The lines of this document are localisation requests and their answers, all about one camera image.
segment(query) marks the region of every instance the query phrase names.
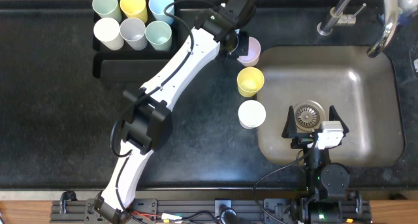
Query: yellow cup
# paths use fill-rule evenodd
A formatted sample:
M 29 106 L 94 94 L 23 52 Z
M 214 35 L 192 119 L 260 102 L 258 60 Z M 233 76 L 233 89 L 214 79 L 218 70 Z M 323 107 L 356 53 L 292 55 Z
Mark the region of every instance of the yellow cup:
M 252 97 L 262 88 L 264 75 L 255 67 L 247 67 L 238 73 L 236 82 L 243 97 Z
M 128 18 L 139 18 L 144 23 L 148 20 L 145 0 L 120 0 L 120 8 Z

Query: wooden surface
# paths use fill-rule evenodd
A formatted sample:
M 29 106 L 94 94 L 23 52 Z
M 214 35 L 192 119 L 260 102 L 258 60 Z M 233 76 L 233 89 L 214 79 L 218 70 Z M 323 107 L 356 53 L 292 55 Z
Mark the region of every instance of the wooden surface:
M 418 200 L 371 201 L 373 222 L 418 223 Z M 0 201 L 0 211 L 5 224 L 49 223 L 50 201 Z

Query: plastic cup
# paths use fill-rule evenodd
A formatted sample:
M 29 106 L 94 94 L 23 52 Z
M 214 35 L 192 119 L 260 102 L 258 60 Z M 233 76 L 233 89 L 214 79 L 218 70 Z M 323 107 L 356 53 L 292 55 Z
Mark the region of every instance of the plastic cup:
M 145 0 L 120 0 L 120 8 L 128 18 L 139 18 L 144 23 L 148 20 Z
M 111 50 L 118 50 L 123 46 L 119 23 L 113 18 L 102 18 L 93 28 L 94 36 Z
M 249 37 L 248 38 L 248 55 L 240 56 L 238 60 L 245 67 L 254 67 L 259 62 L 260 53 L 261 53 L 260 42 L 254 37 Z
M 173 2 L 174 0 L 150 0 L 150 2 L 148 2 L 148 6 L 150 7 L 150 10 L 156 20 L 163 21 L 171 25 L 174 21 L 174 18 L 165 15 L 164 9 L 167 7 L 167 5 Z M 167 12 L 171 15 L 174 15 L 174 5 L 170 6 L 167 9 Z
M 141 19 L 128 18 L 120 24 L 120 35 L 133 49 L 143 50 L 148 44 L 145 29 Z
M 157 51 L 168 51 L 171 48 L 171 27 L 162 21 L 154 21 L 145 31 L 146 39 Z
M 246 67 L 238 73 L 236 82 L 243 97 L 252 97 L 264 85 L 264 75 L 255 67 Z
M 238 109 L 238 118 L 243 128 L 253 129 L 266 120 L 266 109 L 257 101 L 248 100 Z
M 113 18 L 118 22 L 122 21 L 118 0 L 93 0 L 92 6 L 101 18 Z

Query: drain strainer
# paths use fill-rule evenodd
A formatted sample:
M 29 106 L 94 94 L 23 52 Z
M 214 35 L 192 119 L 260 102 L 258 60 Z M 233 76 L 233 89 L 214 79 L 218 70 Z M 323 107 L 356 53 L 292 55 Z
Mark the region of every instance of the drain strainer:
M 295 117 L 298 128 L 311 131 L 318 123 L 325 120 L 325 112 L 318 103 L 306 101 L 295 106 Z

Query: faucet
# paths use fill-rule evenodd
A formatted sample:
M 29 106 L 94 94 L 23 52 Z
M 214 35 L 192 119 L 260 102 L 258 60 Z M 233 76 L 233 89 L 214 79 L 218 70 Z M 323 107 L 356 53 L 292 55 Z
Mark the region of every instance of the faucet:
M 330 9 L 329 15 L 324 22 L 317 26 L 320 35 L 330 35 L 332 28 L 338 23 L 338 20 L 343 16 L 343 11 L 346 9 L 351 0 L 340 0 L 338 4 Z M 376 57 L 391 41 L 396 25 L 398 24 L 398 0 L 383 0 L 385 3 L 385 24 L 383 26 L 383 34 L 378 41 L 367 50 L 369 57 Z

